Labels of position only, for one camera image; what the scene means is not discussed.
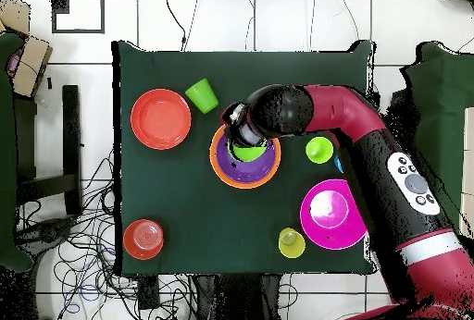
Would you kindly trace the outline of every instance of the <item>green tablecloth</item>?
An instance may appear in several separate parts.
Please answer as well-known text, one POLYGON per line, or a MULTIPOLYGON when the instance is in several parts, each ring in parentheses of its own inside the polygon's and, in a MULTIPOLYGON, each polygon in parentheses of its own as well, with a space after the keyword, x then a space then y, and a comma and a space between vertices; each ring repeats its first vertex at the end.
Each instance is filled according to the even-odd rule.
POLYGON ((407 133, 405 145, 457 228, 465 109, 474 106, 474 55, 452 54, 436 42, 422 43, 417 61, 402 71, 407 89, 395 94, 393 102, 400 105, 398 114, 412 120, 405 124, 405 129, 413 129, 411 135, 407 133), (412 103, 418 113, 406 108, 412 103))
POLYGON ((311 137, 281 139, 277 174, 253 190, 224 184, 208 156, 223 109, 262 86, 320 83, 363 92, 370 42, 340 53, 144 52, 124 42, 113 48, 118 48, 114 65, 120 66, 122 229, 149 218, 165 235, 164 248, 154 259, 136 260, 124 250, 123 274, 373 271, 364 259, 362 240, 349 249, 329 251, 306 239, 306 251, 297 259, 278 250, 283 228, 303 233, 299 211, 306 193, 324 179, 342 177, 332 160, 318 166, 307 159, 305 146, 311 137), (187 100, 192 126, 185 141, 166 151, 142 145, 130 124, 138 97, 156 88, 184 96, 202 78, 209 80, 219 106, 203 115, 187 100))
POLYGON ((33 261, 13 242, 17 206, 17 136, 6 64, 22 46, 23 41, 16 34, 0 34, 0 265, 19 272, 31 269, 33 261))

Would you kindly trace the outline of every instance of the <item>cardboard box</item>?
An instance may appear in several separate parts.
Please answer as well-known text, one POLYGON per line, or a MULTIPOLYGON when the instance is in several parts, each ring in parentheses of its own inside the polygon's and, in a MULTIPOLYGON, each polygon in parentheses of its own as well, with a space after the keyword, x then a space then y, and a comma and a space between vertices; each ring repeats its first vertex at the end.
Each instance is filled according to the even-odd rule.
POLYGON ((474 196, 464 194, 461 198, 461 214, 459 215, 459 232, 470 239, 474 239, 474 196))
POLYGON ((464 114, 464 150, 474 150, 474 107, 464 114))
POLYGON ((13 91, 33 97, 43 78, 53 49, 49 43, 34 37, 26 39, 19 65, 13 77, 13 91))
POLYGON ((474 151, 472 150, 464 151, 462 192, 474 196, 474 151))
POLYGON ((23 36, 30 34, 30 6, 21 0, 0 0, 0 21, 23 36))

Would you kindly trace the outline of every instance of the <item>orange plate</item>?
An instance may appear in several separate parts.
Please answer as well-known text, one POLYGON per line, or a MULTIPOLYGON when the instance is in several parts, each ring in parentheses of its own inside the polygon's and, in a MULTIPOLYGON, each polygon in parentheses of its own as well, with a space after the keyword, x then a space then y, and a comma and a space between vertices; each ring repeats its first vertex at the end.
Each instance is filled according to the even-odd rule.
POLYGON ((163 229, 149 219, 133 221, 125 229, 123 246, 135 259, 151 259, 163 248, 163 229))
POLYGON ((273 146, 275 146, 275 162, 273 163, 273 166, 271 169, 268 171, 268 173, 260 179, 259 181, 254 181, 253 183, 241 183, 240 181, 234 181, 231 178, 229 178, 220 168, 218 164, 218 157, 217 157, 217 148, 218 148, 218 141, 224 135, 224 129, 225 126, 220 126, 220 128, 216 131, 214 134, 214 137, 212 138, 211 142, 211 147, 209 148, 209 158, 211 160, 211 166, 214 169, 214 172, 216 172, 216 175, 224 181, 226 184, 230 185, 231 187, 234 188, 240 188, 240 189, 251 189, 251 188, 256 188, 260 187, 261 185, 265 184, 267 181, 269 181, 271 178, 273 178, 273 175, 277 173, 278 166, 280 165, 280 160, 281 160, 281 148, 280 148, 280 141, 278 139, 272 139, 273 141, 273 146))
POLYGON ((191 111, 184 99, 167 89, 146 92, 131 110, 131 129, 145 146, 166 150, 180 144, 191 127, 191 111))

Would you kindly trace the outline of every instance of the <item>lime green cup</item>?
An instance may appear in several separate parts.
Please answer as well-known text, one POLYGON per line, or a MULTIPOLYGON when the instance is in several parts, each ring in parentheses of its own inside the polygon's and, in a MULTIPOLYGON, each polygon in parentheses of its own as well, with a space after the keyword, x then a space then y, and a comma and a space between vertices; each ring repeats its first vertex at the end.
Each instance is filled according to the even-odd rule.
POLYGON ((305 251, 305 238, 293 228, 285 228, 280 232, 278 248, 283 256, 296 259, 305 251))
POLYGON ((324 164, 329 161, 334 152, 334 147, 328 138, 316 137, 306 145, 306 155, 315 164, 324 164))
POLYGON ((191 86, 185 94, 202 113, 207 113, 218 106, 218 98, 206 78, 191 86))
POLYGON ((229 155, 233 158, 236 159, 237 161, 242 161, 242 162, 252 162, 256 160, 260 155, 262 155, 265 150, 267 150, 267 141, 264 141, 261 146, 256 146, 256 147, 239 147, 233 145, 232 150, 235 153, 235 158, 231 152, 231 149, 229 148, 229 143, 227 145, 227 151, 229 152, 229 155))

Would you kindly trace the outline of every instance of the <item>green cup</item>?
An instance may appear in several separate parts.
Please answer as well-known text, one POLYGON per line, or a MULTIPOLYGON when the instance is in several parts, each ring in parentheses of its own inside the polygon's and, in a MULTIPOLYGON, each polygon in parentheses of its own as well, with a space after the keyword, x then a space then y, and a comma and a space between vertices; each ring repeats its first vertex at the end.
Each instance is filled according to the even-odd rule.
POLYGON ((306 155, 315 164, 324 164, 332 157, 334 148, 329 139, 316 137, 306 145, 306 155))
POLYGON ((207 113, 218 106, 218 98, 206 78, 191 86, 185 94, 202 113, 207 113))
POLYGON ((267 150, 267 141, 264 141, 261 146, 257 147, 239 147, 233 145, 233 152, 235 153, 235 158, 229 148, 229 143, 227 144, 227 151, 233 159, 242 162, 252 162, 256 160, 260 155, 262 155, 267 150))

